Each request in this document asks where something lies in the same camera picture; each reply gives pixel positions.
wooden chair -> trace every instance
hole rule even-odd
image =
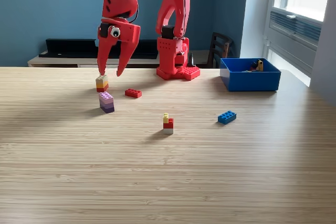
[[[209,50],[207,68],[214,68],[214,59],[216,61],[216,68],[221,64],[221,58],[227,58],[230,53],[233,40],[223,34],[213,33]]]

stacked lego bricks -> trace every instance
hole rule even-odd
[[[168,113],[163,114],[163,133],[167,135],[174,134],[174,119],[169,118]]]
[[[105,113],[114,112],[113,96],[108,92],[99,93],[99,104]]]
[[[109,88],[107,76],[99,76],[96,79],[97,92],[105,92]]]

light from window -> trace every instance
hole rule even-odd
[[[310,78],[302,73],[299,69],[294,67],[292,64],[284,60],[281,56],[276,54],[274,51],[269,49],[268,51],[268,61],[271,62],[279,70],[288,70],[296,76],[300,81],[309,87]]]

white wall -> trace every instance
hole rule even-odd
[[[268,1],[246,0],[241,58],[260,58],[263,56]]]
[[[310,87],[336,106],[336,0],[328,0]]]

purple lego brick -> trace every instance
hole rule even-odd
[[[113,96],[111,96],[108,92],[99,93],[99,100],[104,104],[113,103]]]
[[[102,108],[100,107],[105,113],[112,113],[114,112],[114,107],[113,108],[109,108],[109,109],[106,109],[106,108]]]
[[[99,105],[100,105],[100,107],[104,107],[105,109],[114,108],[114,104],[113,103],[105,104],[105,103],[103,103],[100,100],[99,100]]]

